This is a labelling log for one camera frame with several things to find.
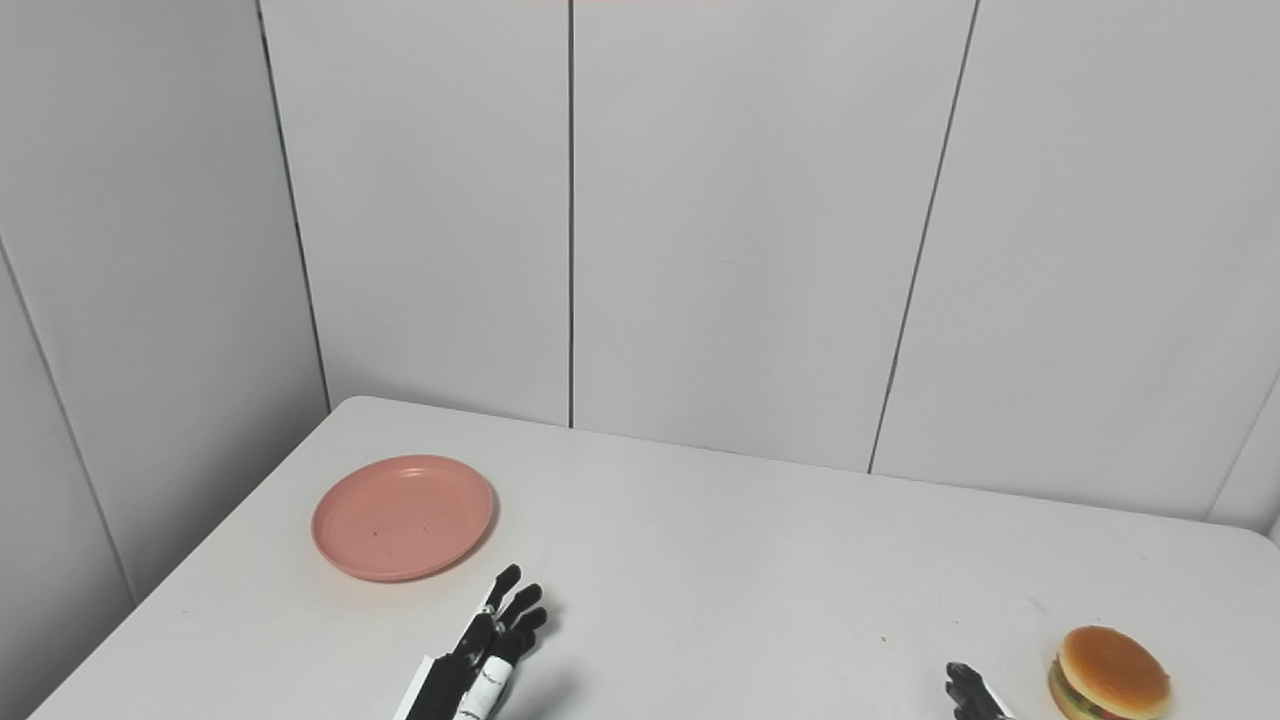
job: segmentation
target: pink plate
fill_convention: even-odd
[[[344,573],[384,583],[448,568],[493,518],[493,488],[470,465],[438,455],[388,457],[329,488],[311,537]]]

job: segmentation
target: wall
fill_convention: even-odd
[[[325,398],[252,0],[4,3],[0,99],[0,717],[17,720]]]
[[[26,717],[133,609],[0,256],[0,717]]]
[[[1280,511],[1280,6],[352,8],[264,1],[335,397]]]

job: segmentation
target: table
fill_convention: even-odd
[[[492,536],[434,578],[348,578],[311,511],[403,454],[480,470]],[[511,561],[553,620],[500,720],[943,720],[948,660],[1059,720],[1046,669],[1093,623],[1164,661],[1170,720],[1280,705],[1280,551],[1245,530],[357,397],[32,719],[389,719]]]

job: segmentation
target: hamburger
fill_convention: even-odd
[[[1066,634],[1048,689],[1069,720],[1157,720],[1169,708],[1169,675],[1147,648],[1111,628]]]

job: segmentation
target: burger patty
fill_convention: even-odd
[[[1066,697],[1066,701],[1080,712],[1084,712],[1091,717],[1098,717],[1100,720],[1132,720],[1130,717],[1116,715],[1115,712],[1111,712],[1110,710],[1080,694],[1079,691],[1071,687],[1071,683],[1066,682],[1066,674],[1062,673],[1062,664],[1059,662],[1056,657],[1053,659],[1053,666],[1050,673],[1053,678],[1053,683],[1060,691],[1062,691],[1062,696]]]

